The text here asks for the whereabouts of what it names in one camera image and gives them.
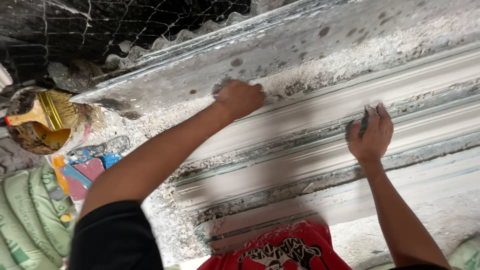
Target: bucket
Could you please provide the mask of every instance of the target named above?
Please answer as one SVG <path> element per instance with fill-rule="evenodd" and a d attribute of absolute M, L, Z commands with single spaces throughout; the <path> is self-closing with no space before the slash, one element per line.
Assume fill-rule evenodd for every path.
<path fill-rule="evenodd" d="M 32 86 L 17 91 L 12 96 L 7 115 L 28 112 L 36 93 L 45 90 Z M 71 129 L 51 131 L 38 122 L 28 122 L 19 126 L 9 126 L 7 131 L 20 147 L 35 154 L 48 155 L 72 150 L 87 140 L 92 128 L 90 115 L 93 108 L 85 104 L 75 104 L 75 106 L 78 106 L 79 117 Z"/>

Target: blue object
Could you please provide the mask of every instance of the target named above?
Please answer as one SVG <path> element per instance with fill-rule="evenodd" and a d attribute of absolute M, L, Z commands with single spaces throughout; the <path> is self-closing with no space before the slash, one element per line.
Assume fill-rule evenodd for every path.
<path fill-rule="evenodd" d="M 99 157 L 99 159 L 102 160 L 105 169 L 108 169 L 110 168 L 110 166 L 119 161 L 121 159 L 121 156 L 117 153 L 108 153 Z"/>

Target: green sack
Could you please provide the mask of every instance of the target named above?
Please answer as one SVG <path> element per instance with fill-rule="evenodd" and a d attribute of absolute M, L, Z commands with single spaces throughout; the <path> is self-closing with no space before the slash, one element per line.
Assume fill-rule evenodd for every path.
<path fill-rule="evenodd" d="M 21 270 L 10 255 L 3 236 L 0 237 L 0 270 Z"/>
<path fill-rule="evenodd" d="M 448 257 L 448 263 L 454 269 L 480 270 L 480 237 L 457 247 Z"/>
<path fill-rule="evenodd" d="M 57 267 L 61 267 L 63 259 L 45 234 L 28 193 L 29 176 L 29 171 L 7 175 L 3 180 L 5 198 L 18 221 L 27 231 L 32 243 L 43 252 L 49 261 Z"/>
<path fill-rule="evenodd" d="M 0 239 L 6 243 L 13 261 L 24 270 L 58 269 L 34 246 L 27 232 L 10 210 L 0 184 Z"/>
<path fill-rule="evenodd" d="M 72 238 L 57 216 L 42 179 L 44 176 L 50 177 L 50 171 L 54 173 L 53 169 L 50 169 L 51 167 L 45 164 L 30 171 L 28 193 L 32 199 L 36 215 L 50 243 L 62 257 L 67 257 L 70 253 Z"/>

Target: corrugated edge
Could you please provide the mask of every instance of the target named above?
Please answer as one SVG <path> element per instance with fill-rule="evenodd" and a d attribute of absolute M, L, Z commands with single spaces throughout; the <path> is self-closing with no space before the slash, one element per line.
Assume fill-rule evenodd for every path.
<path fill-rule="evenodd" d="M 190 39 L 194 39 L 196 37 L 200 37 L 202 35 L 206 35 L 208 33 L 217 31 L 225 26 L 233 25 L 244 21 L 250 18 L 251 15 L 242 15 L 238 12 L 232 12 L 228 15 L 228 18 L 224 21 L 216 23 L 212 20 L 206 21 L 200 28 L 190 31 L 188 29 L 182 29 L 178 34 L 176 34 L 172 41 L 168 40 L 165 37 L 157 38 L 150 49 L 144 49 L 139 46 L 133 46 L 132 49 L 129 51 L 127 57 L 120 57 L 116 54 L 110 54 L 107 56 L 105 63 L 103 64 L 102 68 L 106 69 L 122 69 L 130 66 L 134 66 L 137 63 L 144 60 L 144 55 L 150 54 L 152 52 L 166 49 L 168 47 L 181 44 L 185 41 Z"/>

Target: red t-shirt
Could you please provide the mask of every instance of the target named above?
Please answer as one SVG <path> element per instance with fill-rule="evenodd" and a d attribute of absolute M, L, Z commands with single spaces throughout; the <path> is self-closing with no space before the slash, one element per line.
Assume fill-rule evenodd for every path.
<path fill-rule="evenodd" d="M 330 230 L 309 221 L 283 225 L 198 270 L 351 270 L 333 250 Z"/>

